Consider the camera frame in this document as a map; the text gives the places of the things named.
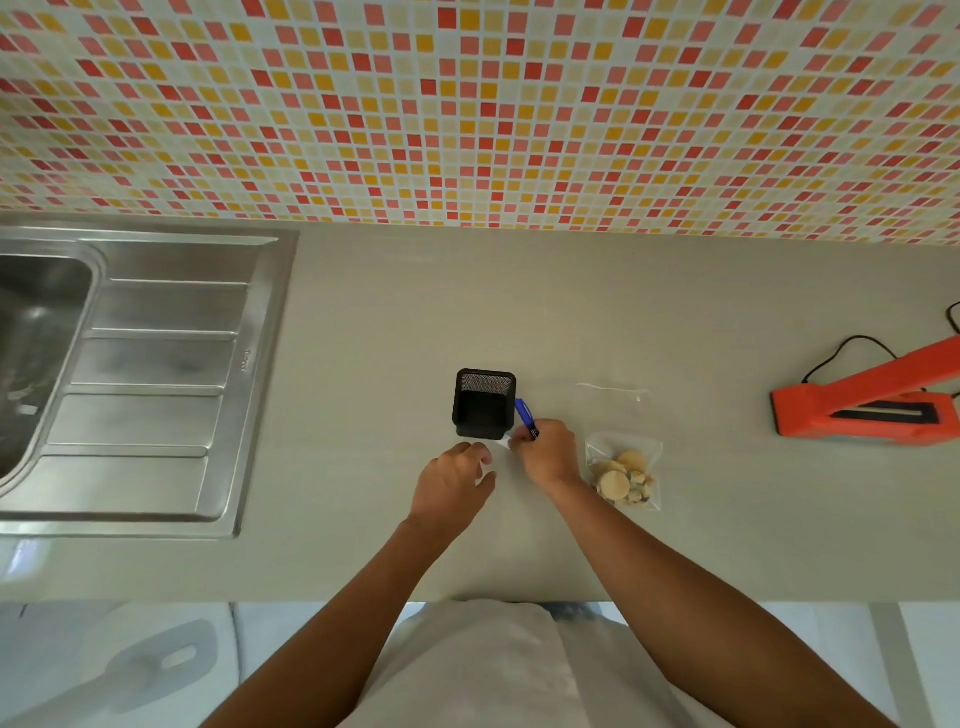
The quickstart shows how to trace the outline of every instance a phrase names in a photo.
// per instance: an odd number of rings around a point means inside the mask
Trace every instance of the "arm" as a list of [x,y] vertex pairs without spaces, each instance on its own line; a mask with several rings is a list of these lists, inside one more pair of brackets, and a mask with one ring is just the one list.
[[777,619],[589,488],[563,423],[537,427],[537,441],[521,427],[511,447],[671,683],[737,728],[893,728]]
[[486,446],[461,443],[430,462],[410,516],[380,552],[202,728],[332,728],[353,711],[400,610],[493,492]]

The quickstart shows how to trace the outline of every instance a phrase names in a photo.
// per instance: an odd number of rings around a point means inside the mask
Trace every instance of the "black mesh pen holder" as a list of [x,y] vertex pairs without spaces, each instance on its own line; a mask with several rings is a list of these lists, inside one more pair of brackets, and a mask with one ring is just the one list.
[[474,440],[500,440],[514,426],[516,377],[509,372],[461,369],[453,398],[457,434]]

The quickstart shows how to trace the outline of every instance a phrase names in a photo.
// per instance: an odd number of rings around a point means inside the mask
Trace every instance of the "person's left hand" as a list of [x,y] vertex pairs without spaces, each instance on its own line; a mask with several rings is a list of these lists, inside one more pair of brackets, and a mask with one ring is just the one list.
[[493,493],[496,473],[487,473],[477,484],[483,475],[480,464],[491,462],[490,451],[480,443],[460,443],[431,460],[417,481],[408,520],[452,543]]

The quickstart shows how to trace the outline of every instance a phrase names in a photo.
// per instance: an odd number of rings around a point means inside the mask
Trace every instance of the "mosaic tile backsplash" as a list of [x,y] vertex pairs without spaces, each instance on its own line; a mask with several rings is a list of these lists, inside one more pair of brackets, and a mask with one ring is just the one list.
[[2,0],[0,209],[950,245],[960,3]]

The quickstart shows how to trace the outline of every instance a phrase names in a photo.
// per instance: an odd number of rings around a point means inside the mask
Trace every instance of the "blue marker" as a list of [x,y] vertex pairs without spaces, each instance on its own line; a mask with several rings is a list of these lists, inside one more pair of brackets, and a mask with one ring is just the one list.
[[530,430],[530,436],[534,440],[540,437],[540,431],[537,429],[536,423],[534,423],[534,413],[530,411],[530,407],[528,407],[527,403],[520,397],[516,398],[516,413],[520,416],[523,423],[527,425],[527,429]]

